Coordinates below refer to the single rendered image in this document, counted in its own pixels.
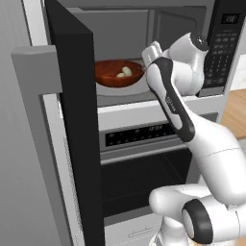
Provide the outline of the black microwave door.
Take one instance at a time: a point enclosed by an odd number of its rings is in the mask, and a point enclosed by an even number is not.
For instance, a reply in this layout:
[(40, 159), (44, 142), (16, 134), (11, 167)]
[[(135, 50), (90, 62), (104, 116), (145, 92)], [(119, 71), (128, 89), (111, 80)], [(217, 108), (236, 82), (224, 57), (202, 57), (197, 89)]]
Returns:
[(106, 246), (93, 33), (58, 0), (44, 0), (61, 74), (61, 107), (86, 246)]

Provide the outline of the grey microwave oven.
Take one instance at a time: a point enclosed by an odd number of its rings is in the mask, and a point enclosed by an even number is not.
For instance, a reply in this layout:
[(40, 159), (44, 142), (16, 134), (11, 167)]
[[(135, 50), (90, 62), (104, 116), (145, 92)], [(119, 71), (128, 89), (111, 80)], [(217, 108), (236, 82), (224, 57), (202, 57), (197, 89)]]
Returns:
[(94, 65), (141, 60), (156, 40), (167, 49), (194, 33), (209, 45), (205, 82), (191, 105), (218, 107), (229, 88), (236, 48), (246, 18), (246, 0), (58, 0), (93, 33)]

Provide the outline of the red-brown bowl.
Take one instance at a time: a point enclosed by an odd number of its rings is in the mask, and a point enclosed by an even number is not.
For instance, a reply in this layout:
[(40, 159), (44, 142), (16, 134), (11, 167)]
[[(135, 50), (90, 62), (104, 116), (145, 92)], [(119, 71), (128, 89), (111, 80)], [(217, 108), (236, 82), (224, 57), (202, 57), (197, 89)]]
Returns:
[[(122, 68), (129, 68), (131, 76), (119, 77)], [(134, 61), (108, 60), (95, 63), (96, 82), (106, 87), (126, 87), (138, 82), (144, 74), (143, 66)]]

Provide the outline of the black glass oven door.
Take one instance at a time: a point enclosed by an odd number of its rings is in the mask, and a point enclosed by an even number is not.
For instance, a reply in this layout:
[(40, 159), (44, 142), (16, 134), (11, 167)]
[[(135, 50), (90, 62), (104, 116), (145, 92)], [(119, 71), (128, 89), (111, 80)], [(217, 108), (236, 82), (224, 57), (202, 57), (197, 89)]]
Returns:
[(150, 192), (161, 186), (196, 184), (200, 172), (186, 149), (101, 164), (104, 222), (108, 225), (151, 212)]

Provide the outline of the white drawer front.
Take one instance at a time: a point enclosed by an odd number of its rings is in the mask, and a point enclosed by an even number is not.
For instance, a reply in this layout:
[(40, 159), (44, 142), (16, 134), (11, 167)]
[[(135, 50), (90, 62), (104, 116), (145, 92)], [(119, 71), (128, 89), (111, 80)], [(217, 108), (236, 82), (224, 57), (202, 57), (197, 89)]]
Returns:
[(154, 213), (105, 227), (106, 246), (149, 246), (162, 217)]

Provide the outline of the steel built-in oven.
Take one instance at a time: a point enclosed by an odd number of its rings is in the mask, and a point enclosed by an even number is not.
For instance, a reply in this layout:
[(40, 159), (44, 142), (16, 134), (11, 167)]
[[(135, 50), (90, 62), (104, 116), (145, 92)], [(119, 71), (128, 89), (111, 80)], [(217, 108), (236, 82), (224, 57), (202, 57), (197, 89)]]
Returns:
[(100, 154), (109, 150), (161, 142), (181, 143), (150, 92), (98, 99)]

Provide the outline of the pale mushroom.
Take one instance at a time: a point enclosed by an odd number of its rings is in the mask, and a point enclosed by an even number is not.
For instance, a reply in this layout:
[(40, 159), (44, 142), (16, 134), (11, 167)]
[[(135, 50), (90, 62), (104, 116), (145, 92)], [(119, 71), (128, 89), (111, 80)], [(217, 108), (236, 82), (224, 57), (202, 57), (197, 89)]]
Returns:
[(127, 67), (127, 66), (124, 66), (122, 68), (122, 72), (121, 73), (118, 73), (116, 75), (117, 78), (122, 78), (122, 77), (130, 77), (132, 75), (132, 70)]

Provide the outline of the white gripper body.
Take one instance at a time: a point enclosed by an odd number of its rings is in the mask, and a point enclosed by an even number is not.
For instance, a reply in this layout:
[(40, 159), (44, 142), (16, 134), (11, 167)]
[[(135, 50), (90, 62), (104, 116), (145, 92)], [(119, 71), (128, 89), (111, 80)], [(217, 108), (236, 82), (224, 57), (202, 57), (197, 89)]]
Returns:
[(154, 60), (159, 58), (161, 54), (162, 51), (158, 44), (152, 44), (145, 48), (141, 53), (144, 66), (148, 67)]

